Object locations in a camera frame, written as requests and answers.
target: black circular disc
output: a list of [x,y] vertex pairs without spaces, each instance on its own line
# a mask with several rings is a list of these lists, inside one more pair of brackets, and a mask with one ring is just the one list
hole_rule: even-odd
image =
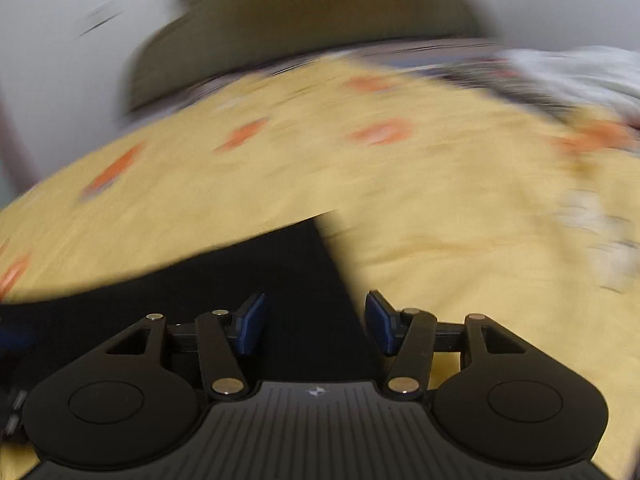
[[82,386],[69,399],[69,409],[77,418],[93,424],[115,424],[134,416],[145,396],[128,383],[101,381]]
[[497,384],[488,400],[495,413],[515,422],[544,422],[562,409],[560,394],[536,381]]

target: screw head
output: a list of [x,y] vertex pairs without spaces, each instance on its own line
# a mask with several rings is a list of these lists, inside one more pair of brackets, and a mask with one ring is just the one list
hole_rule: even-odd
[[225,377],[213,381],[211,389],[217,394],[232,395],[241,392],[244,389],[244,383],[240,379]]
[[397,394],[412,394],[420,388],[420,383],[411,377],[394,377],[386,386]]

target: orange pattern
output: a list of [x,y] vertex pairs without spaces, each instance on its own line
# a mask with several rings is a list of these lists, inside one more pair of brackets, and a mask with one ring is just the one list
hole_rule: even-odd
[[237,148],[243,144],[246,140],[251,139],[255,134],[260,132],[264,128],[264,125],[268,122],[268,118],[261,118],[257,121],[247,123],[244,126],[233,130],[227,141],[221,146],[216,148],[217,152],[230,152],[232,149]]
[[593,121],[579,131],[578,137],[554,139],[553,142],[570,155],[581,152],[595,152],[604,148],[631,150],[638,147],[638,141],[624,124],[613,121]]
[[364,130],[350,135],[353,140],[360,140],[366,144],[393,144],[411,137],[412,124],[404,119],[391,119],[384,123],[372,124]]
[[352,77],[347,81],[347,86],[359,92],[380,92],[389,90],[395,85],[381,76]]
[[9,293],[15,283],[24,274],[29,265],[30,256],[27,254],[21,258],[18,258],[14,264],[7,269],[7,271],[0,278],[0,301]]
[[111,164],[106,170],[98,175],[91,184],[84,188],[82,195],[84,197],[89,197],[94,194],[100,193],[107,186],[110,186],[122,173],[124,173],[124,171],[126,171],[133,164],[143,146],[144,142],[136,144],[127,153],[125,153],[113,164]]

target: bed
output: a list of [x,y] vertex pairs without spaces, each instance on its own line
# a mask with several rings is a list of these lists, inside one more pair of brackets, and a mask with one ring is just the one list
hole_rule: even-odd
[[[610,419],[594,460],[627,478],[640,166],[593,133],[610,126],[598,114],[443,80],[499,49],[369,43],[159,96],[131,133],[0,213],[3,302],[89,290],[331,212],[326,241],[356,304],[378,288],[439,320],[480,311],[508,326],[602,391]],[[571,149],[587,135],[601,142]],[[436,363],[441,378],[452,368]],[[0,449],[5,479],[33,460]]]

